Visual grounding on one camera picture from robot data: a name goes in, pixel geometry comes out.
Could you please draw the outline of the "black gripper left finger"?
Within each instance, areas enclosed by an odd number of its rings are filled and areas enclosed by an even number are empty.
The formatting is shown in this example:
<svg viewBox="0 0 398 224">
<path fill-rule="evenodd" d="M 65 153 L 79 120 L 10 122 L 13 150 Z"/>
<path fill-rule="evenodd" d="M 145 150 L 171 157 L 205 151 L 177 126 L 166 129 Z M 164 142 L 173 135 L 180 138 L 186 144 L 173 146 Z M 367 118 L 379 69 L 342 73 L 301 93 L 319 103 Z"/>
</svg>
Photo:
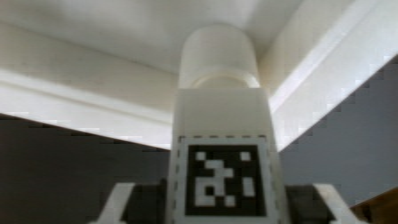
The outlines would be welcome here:
<svg viewBox="0 0 398 224">
<path fill-rule="evenodd" d="M 118 183 L 88 224 L 164 224 L 166 184 Z"/>
</svg>

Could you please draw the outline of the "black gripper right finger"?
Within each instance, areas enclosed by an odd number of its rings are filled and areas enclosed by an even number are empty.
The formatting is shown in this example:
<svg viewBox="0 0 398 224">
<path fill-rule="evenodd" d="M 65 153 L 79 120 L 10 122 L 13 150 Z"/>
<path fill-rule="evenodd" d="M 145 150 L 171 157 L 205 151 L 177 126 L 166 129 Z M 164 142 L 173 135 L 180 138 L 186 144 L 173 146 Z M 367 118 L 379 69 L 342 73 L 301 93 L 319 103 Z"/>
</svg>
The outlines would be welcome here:
<svg viewBox="0 0 398 224">
<path fill-rule="evenodd" d="M 331 184 L 289 185 L 292 224 L 370 224 L 346 203 Z"/>
</svg>

